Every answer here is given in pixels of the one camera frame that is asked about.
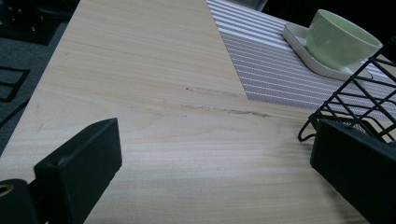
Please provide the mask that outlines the black wire basket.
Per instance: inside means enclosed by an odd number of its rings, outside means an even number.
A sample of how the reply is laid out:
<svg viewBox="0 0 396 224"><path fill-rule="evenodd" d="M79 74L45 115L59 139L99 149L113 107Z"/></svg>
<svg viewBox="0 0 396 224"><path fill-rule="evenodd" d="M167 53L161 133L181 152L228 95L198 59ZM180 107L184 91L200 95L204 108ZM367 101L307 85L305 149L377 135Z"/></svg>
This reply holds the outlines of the black wire basket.
<svg viewBox="0 0 396 224"><path fill-rule="evenodd" d="M316 130L321 120L343 123L385 143L396 141L396 63L379 58L395 48L393 36L308 117L299 141L314 137L303 133L309 125Z"/></svg>

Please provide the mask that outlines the dark equipment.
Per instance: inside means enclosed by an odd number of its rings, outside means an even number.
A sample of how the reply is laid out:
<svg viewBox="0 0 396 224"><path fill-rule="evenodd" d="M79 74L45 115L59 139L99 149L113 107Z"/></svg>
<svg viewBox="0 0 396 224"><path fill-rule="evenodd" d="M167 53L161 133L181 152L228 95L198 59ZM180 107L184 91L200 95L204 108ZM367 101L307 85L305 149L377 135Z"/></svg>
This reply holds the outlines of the dark equipment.
<svg viewBox="0 0 396 224"><path fill-rule="evenodd" d="M0 37L48 45L80 0L0 0Z"/></svg>

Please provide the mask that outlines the white saucer tray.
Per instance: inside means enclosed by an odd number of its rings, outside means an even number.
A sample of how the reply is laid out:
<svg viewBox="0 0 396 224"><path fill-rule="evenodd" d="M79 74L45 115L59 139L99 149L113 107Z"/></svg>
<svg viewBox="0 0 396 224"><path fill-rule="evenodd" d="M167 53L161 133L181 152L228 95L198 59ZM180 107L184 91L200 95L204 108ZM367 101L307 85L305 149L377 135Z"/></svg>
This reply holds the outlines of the white saucer tray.
<svg viewBox="0 0 396 224"><path fill-rule="evenodd" d="M358 77L364 79L372 79L373 76L366 70L362 69L358 71L361 67L361 63L355 63L349 67L343 68L341 70L331 69L321 63L319 63L314 57L310 55L306 47L306 36L308 28L287 23L284 26L283 37L289 43L291 48L297 53L303 63L318 75L323 77L330 77L339 80L348 80L352 75L357 73Z"/></svg>

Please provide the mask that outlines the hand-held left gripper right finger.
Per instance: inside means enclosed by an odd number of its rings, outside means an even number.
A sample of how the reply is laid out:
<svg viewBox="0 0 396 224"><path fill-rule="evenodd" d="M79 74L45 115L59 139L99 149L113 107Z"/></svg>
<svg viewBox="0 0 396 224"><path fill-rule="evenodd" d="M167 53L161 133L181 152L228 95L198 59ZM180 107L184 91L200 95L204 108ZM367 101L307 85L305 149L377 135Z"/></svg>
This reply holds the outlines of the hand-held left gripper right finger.
<svg viewBox="0 0 396 224"><path fill-rule="evenodd" d="M371 224L396 224L396 141L322 120L310 164Z"/></svg>

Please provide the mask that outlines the grey striped placemat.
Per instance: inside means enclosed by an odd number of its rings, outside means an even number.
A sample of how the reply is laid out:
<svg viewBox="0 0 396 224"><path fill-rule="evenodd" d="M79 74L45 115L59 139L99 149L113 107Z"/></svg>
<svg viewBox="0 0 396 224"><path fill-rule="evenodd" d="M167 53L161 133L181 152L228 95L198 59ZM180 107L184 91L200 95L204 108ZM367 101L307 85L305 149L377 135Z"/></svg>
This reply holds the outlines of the grey striped placemat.
<svg viewBox="0 0 396 224"><path fill-rule="evenodd" d="M341 80L311 71L283 38L286 22L226 0L206 0L247 98L315 110Z"/></svg>

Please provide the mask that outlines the light green cup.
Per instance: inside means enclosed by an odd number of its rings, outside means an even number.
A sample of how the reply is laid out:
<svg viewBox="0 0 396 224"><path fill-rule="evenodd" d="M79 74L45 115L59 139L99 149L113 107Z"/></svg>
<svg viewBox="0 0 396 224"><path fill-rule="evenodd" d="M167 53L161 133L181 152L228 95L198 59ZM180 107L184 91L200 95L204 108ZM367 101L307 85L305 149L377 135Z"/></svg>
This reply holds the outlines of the light green cup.
<svg viewBox="0 0 396 224"><path fill-rule="evenodd" d="M319 9L308 27L306 47L319 63L341 70L373 56L383 44L359 25Z"/></svg>

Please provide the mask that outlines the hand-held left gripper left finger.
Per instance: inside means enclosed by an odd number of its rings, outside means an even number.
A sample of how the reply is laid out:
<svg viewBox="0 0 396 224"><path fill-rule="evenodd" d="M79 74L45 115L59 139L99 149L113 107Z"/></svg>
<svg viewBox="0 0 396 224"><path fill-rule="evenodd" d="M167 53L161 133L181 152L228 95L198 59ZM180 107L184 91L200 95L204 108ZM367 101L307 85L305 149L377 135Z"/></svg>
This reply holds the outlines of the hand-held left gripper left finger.
<svg viewBox="0 0 396 224"><path fill-rule="evenodd" d="M117 119L77 133L34 167L39 221L83 224L121 165Z"/></svg>

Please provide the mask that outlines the black floor frame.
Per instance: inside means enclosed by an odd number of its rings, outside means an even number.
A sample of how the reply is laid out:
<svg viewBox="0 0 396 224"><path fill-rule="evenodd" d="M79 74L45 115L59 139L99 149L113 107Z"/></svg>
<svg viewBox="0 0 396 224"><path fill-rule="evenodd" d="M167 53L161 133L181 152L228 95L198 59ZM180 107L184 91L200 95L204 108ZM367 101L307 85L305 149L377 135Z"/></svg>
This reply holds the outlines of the black floor frame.
<svg viewBox="0 0 396 224"><path fill-rule="evenodd" d="M30 73L29 69L18 69L12 67L0 66L0 102L11 102L17 95L23 82ZM13 76L11 81L2 80L2 75Z"/></svg>

